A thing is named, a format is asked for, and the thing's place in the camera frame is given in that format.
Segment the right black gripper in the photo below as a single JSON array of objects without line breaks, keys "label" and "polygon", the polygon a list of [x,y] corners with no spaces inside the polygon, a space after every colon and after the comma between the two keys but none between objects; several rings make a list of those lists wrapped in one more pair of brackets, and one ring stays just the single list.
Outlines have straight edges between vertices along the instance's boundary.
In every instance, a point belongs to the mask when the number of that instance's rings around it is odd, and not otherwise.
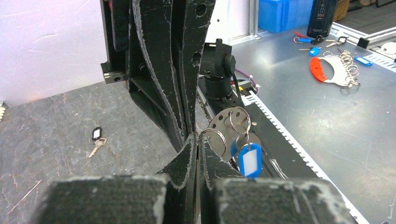
[{"label": "right black gripper", "polygon": [[185,133],[196,131],[198,75],[215,4],[214,0],[100,2],[105,83],[127,84],[129,52],[130,96],[177,152]]}]

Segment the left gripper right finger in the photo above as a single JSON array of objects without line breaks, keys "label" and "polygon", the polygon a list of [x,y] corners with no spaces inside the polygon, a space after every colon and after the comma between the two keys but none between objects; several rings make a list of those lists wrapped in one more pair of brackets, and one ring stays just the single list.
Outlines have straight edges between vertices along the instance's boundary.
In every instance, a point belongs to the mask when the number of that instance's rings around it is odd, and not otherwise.
[{"label": "left gripper right finger", "polygon": [[342,196],[319,178],[243,177],[199,139],[200,209],[204,224],[354,224]]}]

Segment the metal key organizer plate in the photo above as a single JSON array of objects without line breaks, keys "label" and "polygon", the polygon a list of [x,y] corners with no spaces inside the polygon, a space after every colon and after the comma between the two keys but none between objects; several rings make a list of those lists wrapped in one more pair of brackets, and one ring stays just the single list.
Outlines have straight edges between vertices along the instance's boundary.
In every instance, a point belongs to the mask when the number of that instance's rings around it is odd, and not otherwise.
[{"label": "metal key organizer plate", "polygon": [[236,106],[220,111],[201,133],[208,138],[212,150],[223,160],[229,161],[249,143],[261,145],[251,129],[248,112]]}]

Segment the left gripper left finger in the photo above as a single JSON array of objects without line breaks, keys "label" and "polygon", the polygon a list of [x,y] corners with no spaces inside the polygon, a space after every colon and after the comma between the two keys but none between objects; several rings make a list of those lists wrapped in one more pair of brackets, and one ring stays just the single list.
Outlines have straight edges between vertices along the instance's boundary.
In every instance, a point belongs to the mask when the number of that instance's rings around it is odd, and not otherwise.
[{"label": "left gripper left finger", "polygon": [[154,175],[75,176],[53,182],[32,224],[194,224],[198,135]]}]

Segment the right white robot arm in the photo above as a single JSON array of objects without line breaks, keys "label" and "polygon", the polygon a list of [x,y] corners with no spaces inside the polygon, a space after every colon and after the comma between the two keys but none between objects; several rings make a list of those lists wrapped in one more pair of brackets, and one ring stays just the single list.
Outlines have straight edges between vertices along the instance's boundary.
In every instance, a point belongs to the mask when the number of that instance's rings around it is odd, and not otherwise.
[{"label": "right white robot arm", "polygon": [[230,98],[235,58],[221,39],[206,42],[213,0],[103,0],[107,84],[132,100],[180,151],[196,131],[199,80],[212,100]]}]

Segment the blue key tag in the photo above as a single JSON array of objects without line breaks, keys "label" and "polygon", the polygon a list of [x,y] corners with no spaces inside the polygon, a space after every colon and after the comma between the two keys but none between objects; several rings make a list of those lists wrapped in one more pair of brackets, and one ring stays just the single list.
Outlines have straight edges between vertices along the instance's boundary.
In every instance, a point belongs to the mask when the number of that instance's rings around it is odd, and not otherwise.
[{"label": "blue key tag", "polygon": [[246,136],[237,137],[230,148],[231,161],[236,162],[238,171],[245,177],[255,179],[262,172],[262,147],[258,138],[248,142]]}]

